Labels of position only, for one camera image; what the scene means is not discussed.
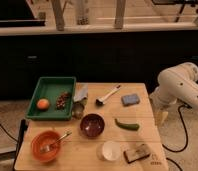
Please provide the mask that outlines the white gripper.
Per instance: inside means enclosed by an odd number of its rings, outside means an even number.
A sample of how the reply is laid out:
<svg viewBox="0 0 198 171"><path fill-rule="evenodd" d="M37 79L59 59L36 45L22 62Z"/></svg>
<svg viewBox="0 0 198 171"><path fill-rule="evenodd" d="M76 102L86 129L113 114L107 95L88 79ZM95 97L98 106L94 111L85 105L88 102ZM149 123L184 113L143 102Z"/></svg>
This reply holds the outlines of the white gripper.
<svg viewBox="0 0 198 171"><path fill-rule="evenodd" d="M153 112L156 114L156 125L160 126L164 123L168 116L168 112L165 110L176 103L176 97L171 95L162 87L157 87L149 95L149 99Z"/></svg>

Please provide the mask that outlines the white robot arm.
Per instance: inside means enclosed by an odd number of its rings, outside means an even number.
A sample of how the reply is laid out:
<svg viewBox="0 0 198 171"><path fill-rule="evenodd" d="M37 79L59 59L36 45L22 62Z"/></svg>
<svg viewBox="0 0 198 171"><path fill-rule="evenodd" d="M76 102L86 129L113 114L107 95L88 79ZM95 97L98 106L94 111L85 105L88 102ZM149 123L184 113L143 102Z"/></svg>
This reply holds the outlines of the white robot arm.
<svg viewBox="0 0 198 171"><path fill-rule="evenodd" d="M181 100L198 111L198 66L185 62L162 70L158 86L149 95L155 124L162 125L168 116L167 108Z"/></svg>

